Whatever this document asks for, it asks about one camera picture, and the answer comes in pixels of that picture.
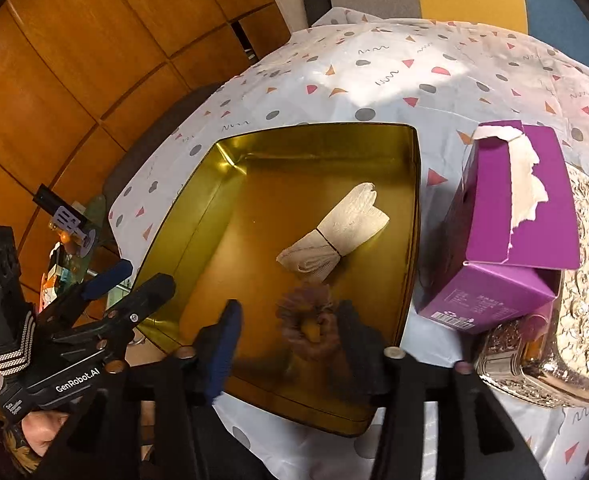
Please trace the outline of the person's left hand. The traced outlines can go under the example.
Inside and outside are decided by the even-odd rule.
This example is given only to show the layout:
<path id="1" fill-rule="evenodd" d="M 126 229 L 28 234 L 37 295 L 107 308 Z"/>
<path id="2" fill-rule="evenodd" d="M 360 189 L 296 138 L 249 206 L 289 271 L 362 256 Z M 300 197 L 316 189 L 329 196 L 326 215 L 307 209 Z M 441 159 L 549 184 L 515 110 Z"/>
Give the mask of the person's left hand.
<path id="1" fill-rule="evenodd" d="M 44 456 L 66 423 L 69 414 L 58 411 L 31 412 L 21 421 L 26 442 L 38 456 Z"/>

